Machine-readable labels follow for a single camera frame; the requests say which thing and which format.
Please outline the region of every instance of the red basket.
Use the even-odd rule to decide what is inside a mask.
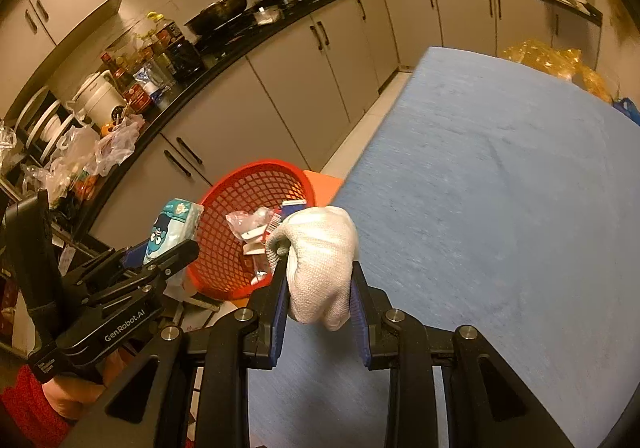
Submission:
[[[198,291],[217,300],[237,300],[268,285],[271,274],[251,285],[254,274],[244,267],[242,242],[231,233],[225,216],[242,210],[253,213],[260,206],[279,208],[282,201],[295,199],[306,199],[307,206],[316,204],[305,173],[276,159],[247,164],[213,186],[200,202],[204,206],[196,231],[200,256],[187,268]]]

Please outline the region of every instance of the blue tablecloth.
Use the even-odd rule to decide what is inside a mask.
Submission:
[[[640,381],[638,151],[638,126],[578,87],[432,48],[335,205],[370,285],[425,324],[475,324],[591,448]],[[252,446],[382,446],[387,394],[350,325],[289,320],[278,367],[250,374]]]

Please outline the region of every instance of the silver bolt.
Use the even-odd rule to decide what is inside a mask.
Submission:
[[[475,340],[478,338],[478,329],[472,325],[463,325],[460,327],[460,336],[465,340]]]
[[[242,307],[242,309],[238,309],[234,313],[234,317],[239,322],[246,322],[247,320],[250,320],[251,318],[254,317],[254,312],[251,309],[248,309],[247,307]]]
[[[178,327],[176,327],[175,325],[169,325],[168,327],[162,329],[160,335],[162,336],[163,340],[167,340],[170,342],[171,340],[175,340],[180,335],[180,329],[178,329]]]
[[[404,320],[404,313],[399,309],[389,309],[385,313],[385,316],[390,322],[401,322]]]

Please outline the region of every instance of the white glove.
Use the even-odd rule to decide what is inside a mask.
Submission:
[[[349,214],[334,206],[306,208],[287,217],[266,245],[280,258],[289,253],[289,315],[300,323],[322,320],[330,331],[342,327],[349,319],[351,268],[358,255]]]

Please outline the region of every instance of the white kitchen appliance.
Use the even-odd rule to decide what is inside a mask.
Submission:
[[[126,105],[114,85],[110,71],[89,75],[71,100],[74,111],[80,117],[87,114],[98,128],[110,124],[113,109]]]

